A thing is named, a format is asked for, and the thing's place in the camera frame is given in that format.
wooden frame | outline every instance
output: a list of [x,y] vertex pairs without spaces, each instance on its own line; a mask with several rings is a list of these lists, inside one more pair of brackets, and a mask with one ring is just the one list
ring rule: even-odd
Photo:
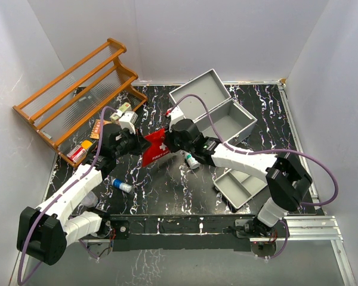
[[[87,73],[85,76],[77,80],[74,84],[70,85],[64,92],[56,95],[55,98],[53,98],[48,104],[44,105],[40,109],[38,109],[34,114],[26,114],[24,111],[24,108],[27,107],[29,104],[34,102],[37,98],[42,96],[46,91],[51,89],[54,85],[59,83],[61,80],[69,76],[72,72],[80,68],[83,64],[85,64],[90,59],[94,58],[98,53],[100,53],[103,49],[112,46],[116,49],[116,51],[109,56],[106,60],[102,61],[99,65],[97,65],[94,69],[92,69],[89,73]],[[13,109],[28,123],[28,125],[35,130],[39,136],[52,148],[56,153],[61,156],[65,161],[67,161],[70,165],[72,165],[74,168],[78,167],[78,165],[81,163],[81,161],[74,163],[69,158],[67,158],[58,147],[66,141],[70,136],[72,136],[83,124],[85,124],[92,116],[94,116],[97,112],[99,112],[106,104],[108,104],[112,99],[114,99],[116,96],[118,96],[122,91],[127,91],[129,94],[132,94],[133,96],[137,97],[141,100],[141,103],[139,103],[138,106],[134,108],[134,111],[140,108],[146,101],[147,97],[142,94],[141,92],[138,92],[136,89],[134,89],[131,86],[131,83],[138,79],[138,75],[125,67],[120,61],[119,56],[126,52],[126,47],[124,44],[114,40],[114,39],[107,39],[107,42],[99,46],[97,49],[95,49],[93,52],[88,54],[86,57],[81,59],[78,63],[76,63],[74,66],[66,70],[64,73],[59,75],[57,78],[52,80],[49,84],[45,85],[42,89],[40,89],[38,92],[34,93],[31,97],[20,103],[19,105],[15,105]],[[41,122],[39,122],[37,125],[35,125],[35,121],[39,118],[42,118],[43,115],[45,115],[46,112],[51,110],[56,104],[58,104],[61,100],[66,98],[69,94],[71,94],[75,89],[80,87],[84,82],[86,82],[88,79],[93,77],[95,74],[97,74],[99,71],[104,69],[108,64],[113,63],[113,66],[111,66],[110,69],[105,71],[101,76],[99,76],[93,83],[88,85],[84,90],[82,90],[80,93],[78,93],[75,97],[71,98],[67,103],[63,104],[58,110],[53,112],[52,115],[49,115],[47,118],[43,119]],[[80,100],[87,92],[89,92],[93,87],[95,87],[98,83],[100,83],[105,77],[110,75],[113,72],[117,72],[119,75],[119,78],[121,80],[121,85],[113,91],[108,97],[106,97],[104,100],[102,100],[98,105],[96,105],[92,110],[88,111],[87,114],[83,116],[76,124],[74,124],[73,127],[71,127],[67,132],[65,132],[61,137],[56,139],[49,139],[45,134],[41,132],[42,128],[44,128],[47,124],[51,123],[58,115],[60,115],[64,110],[72,106],[72,104],[76,103]]]

gray floor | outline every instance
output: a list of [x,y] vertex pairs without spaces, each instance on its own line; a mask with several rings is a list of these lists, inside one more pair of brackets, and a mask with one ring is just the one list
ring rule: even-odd
[[68,284],[344,285],[330,241],[290,241],[268,263],[231,250],[130,251],[96,263],[74,243],[56,265],[42,265],[28,285]]

white wall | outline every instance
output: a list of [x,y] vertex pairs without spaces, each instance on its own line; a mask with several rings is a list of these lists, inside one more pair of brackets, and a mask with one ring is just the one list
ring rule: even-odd
[[141,80],[288,77],[328,0],[28,0],[65,68],[106,38]]
[[[305,151],[320,158],[340,183],[325,209],[338,219],[358,282],[358,0],[330,0],[287,81]],[[332,184],[312,166],[321,199]]]
[[44,195],[54,152],[12,110],[63,66],[26,0],[0,0],[0,285],[16,261],[20,212]]

marble tabletop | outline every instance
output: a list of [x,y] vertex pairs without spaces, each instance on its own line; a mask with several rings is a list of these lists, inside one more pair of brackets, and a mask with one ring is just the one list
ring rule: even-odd
[[[135,124],[144,135],[166,126],[164,114],[172,106],[168,94],[176,87],[136,87],[149,99],[148,104],[137,111],[138,120]],[[251,136],[240,144],[241,147],[255,151],[271,148],[295,149],[277,85],[226,85],[226,88],[235,100],[257,118]],[[114,106],[123,103],[122,99],[126,100],[127,96],[118,96]],[[91,130],[92,123],[94,120],[89,121],[88,131]],[[117,160],[117,166],[110,175],[134,185],[135,194],[129,195],[112,187],[109,179],[105,179],[93,192],[100,200],[97,208],[111,215],[255,215],[270,196],[268,188],[263,189],[240,210],[233,210],[213,184],[213,180],[226,170],[211,166],[191,170],[180,153],[169,154],[150,166],[141,168],[141,158],[129,155]],[[72,172],[73,169],[58,158],[47,197],[58,190]],[[304,201],[311,202],[309,193]],[[74,214],[78,215],[83,211],[84,207],[80,205]],[[306,207],[299,209],[295,215],[315,213],[313,207]]]

gray box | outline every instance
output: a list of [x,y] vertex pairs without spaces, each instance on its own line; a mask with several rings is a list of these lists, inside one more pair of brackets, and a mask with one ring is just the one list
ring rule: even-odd
[[[230,144],[235,145],[248,137],[257,121],[251,113],[232,99],[214,69],[190,80],[169,94],[173,104],[187,94],[201,97],[210,111],[216,130]],[[192,119],[205,136],[216,137],[203,105],[196,98],[186,98],[179,107],[184,116]]]
[[246,173],[229,169],[214,181],[214,185],[238,210],[265,188],[267,183]]

